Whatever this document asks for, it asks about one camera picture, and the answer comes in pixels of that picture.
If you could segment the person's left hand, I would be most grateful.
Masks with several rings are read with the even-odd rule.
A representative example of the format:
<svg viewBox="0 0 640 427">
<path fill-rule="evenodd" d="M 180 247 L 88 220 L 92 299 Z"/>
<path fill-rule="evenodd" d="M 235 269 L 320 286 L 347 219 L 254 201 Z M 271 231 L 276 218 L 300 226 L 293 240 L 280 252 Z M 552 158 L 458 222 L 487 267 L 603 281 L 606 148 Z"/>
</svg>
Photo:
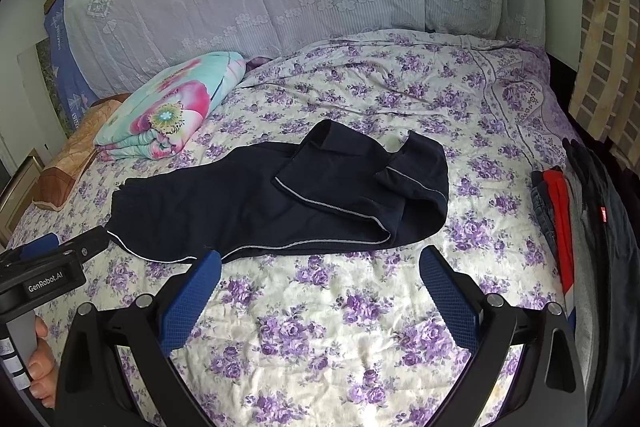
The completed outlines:
<svg viewBox="0 0 640 427">
<path fill-rule="evenodd" d="M 47 409 L 55 408 L 58 363 L 47 343 L 48 326 L 41 317 L 35 317 L 37 347 L 28 361 L 28 373 L 32 382 L 29 391 Z"/>
</svg>

